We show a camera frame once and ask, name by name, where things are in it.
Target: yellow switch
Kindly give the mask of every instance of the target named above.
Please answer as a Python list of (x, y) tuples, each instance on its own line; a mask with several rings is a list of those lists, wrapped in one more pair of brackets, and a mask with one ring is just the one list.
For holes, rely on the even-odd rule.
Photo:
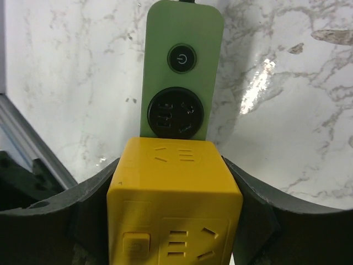
[(124, 233), (122, 252), (131, 258), (147, 258), (149, 253), (149, 234)]

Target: green plastic casing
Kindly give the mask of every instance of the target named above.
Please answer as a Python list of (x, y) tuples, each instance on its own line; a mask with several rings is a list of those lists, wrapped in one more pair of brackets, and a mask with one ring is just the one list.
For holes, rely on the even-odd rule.
[[(212, 6), (161, 0), (147, 14), (145, 64), (143, 69), (141, 137), (156, 137), (148, 125), (147, 109), (152, 98), (169, 87), (193, 91), (204, 106), (204, 122), (193, 140), (205, 140), (210, 118), (224, 21)], [(196, 65), (176, 73), (168, 65), (168, 53), (177, 44), (187, 44), (196, 53)]]

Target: black ring button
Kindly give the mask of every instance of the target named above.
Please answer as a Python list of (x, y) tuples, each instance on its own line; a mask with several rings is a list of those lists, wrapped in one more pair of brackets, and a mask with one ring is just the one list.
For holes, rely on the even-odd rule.
[(169, 67), (177, 73), (186, 73), (196, 64), (196, 53), (193, 48), (185, 44), (174, 46), (168, 54)]

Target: power button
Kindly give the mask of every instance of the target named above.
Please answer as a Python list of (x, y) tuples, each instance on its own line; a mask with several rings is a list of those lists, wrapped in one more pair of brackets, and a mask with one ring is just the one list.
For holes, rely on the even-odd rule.
[(168, 54), (169, 67), (177, 73), (186, 73), (196, 64), (196, 53), (186, 44), (178, 44), (171, 48)]
[(147, 258), (149, 254), (149, 234), (125, 233), (122, 237), (122, 252), (131, 258)]

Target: power strip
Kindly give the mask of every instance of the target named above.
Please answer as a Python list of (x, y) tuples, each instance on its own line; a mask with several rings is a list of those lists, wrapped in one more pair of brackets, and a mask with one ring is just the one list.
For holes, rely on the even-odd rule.
[(213, 143), (129, 140), (107, 194), (111, 265), (229, 265), (243, 198)]
[(223, 27), (212, 6), (169, 0), (151, 6), (141, 137), (206, 139)]

